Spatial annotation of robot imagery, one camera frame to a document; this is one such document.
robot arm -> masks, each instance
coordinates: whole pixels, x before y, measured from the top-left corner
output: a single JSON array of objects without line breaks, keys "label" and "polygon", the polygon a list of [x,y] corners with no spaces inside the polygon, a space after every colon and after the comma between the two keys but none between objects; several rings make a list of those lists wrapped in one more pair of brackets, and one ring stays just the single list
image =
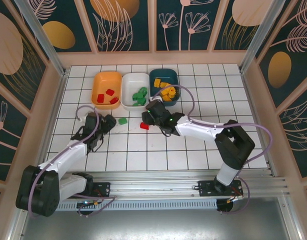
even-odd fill
[{"label": "robot arm", "polygon": [[215,189],[219,193],[224,192],[225,188],[232,183],[255,148],[255,143],[241,126],[219,127],[237,123],[234,120],[228,123],[195,120],[197,123],[205,123],[214,127],[202,126],[191,122],[183,113],[171,114],[159,100],[151,101],[146,109],[147,111],[142,113],[142,121],[148,125],[158,126],[166,135],[190,136],[204,141],[210,139],[215,141],[223,160],[221,169],[214,180]]},{"label": "robot arm", "polygon": [[[62,151],[52,159],[38,166],[28,166],[23,171],[18,195],[16,198],[16,207],[28,210],[29,194],[33,186],[33,182],[38,173],[44,169],[52,160],[55,160],[41,175],[37,185],[34,188],[31,208],[32,212],[49,217],[55,212],[58,204],[75,195],[81,194],[89,196],[93,189],[93,177],[83,172],[73,173],[70,177],[62,179],[64,174],[78,160],[84,158],[88,153],[92,152],[97,146],[99,140],[103,141],[103,137],[115,125],[116,120],[107,115],[103,117],[99,115],[99,125],[94,135],[81,142],[74,147],[70,147],[63,154]],[[83,140],[90,135],[95,129],[97,122],[96,115],[89,113],[85,119],[85,125],[82,126],[77,133],[70,139],[68,146]]]}]

green cube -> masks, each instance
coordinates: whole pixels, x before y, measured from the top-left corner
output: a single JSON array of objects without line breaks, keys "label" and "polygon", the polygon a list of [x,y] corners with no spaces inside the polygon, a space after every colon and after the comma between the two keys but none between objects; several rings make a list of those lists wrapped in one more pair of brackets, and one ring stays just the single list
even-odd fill
[{"label": "green cube", "polygon": [[142,99],[143,97],[144,96],[142,92],[136,92],[134,95],[132,95],[132,100],[137,101],[138,99]]},{"label": "green cube", "polygon": [[120,125],[126,124],[126,123],[127,123],[127,118],[125,118],[125,117],[119,118],[119,119],[118,119],[118,123],[119,123]]},{"label": "green cube", "polygon": [[146,99],[143,97],[143,98],[138,98],[137,102],[140,104],[140,105],[145,105],[146,103]]},{"label": "green cube", "polygon": [[147,88],[146,87],[142,87],[142,88],[140,88],[140,90],[139,90],[139,93],[142,93],[142,95],[143,95],[143,97],[145,97],[146,95],[147,95]]}]

red cube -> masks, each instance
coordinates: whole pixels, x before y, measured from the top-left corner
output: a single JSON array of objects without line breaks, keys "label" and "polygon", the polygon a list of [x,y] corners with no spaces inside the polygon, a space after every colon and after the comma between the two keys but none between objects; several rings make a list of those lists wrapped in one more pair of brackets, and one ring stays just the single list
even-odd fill
[{"label": "red cube", "polygon": [[146,129],[146,130],[149,130],[149,125],[145,124],[145,123],[140,123],[140,128],[141,129]]},{"label": "red cube", "polygon": [[104,94],[98,94],[97,102],[102,104],[105,100],[105,95]]},{"label": "red cube", "polygon": [[116,102],[118,102],[118,97],[114,97],[113,99],[111,99],[109,102],[110,102],[110,104],[115,104]]},{"label": "red cube", "polygon": [[109,96],[112,96],[114,95],[115,91],[109,88],[105,93]]}]

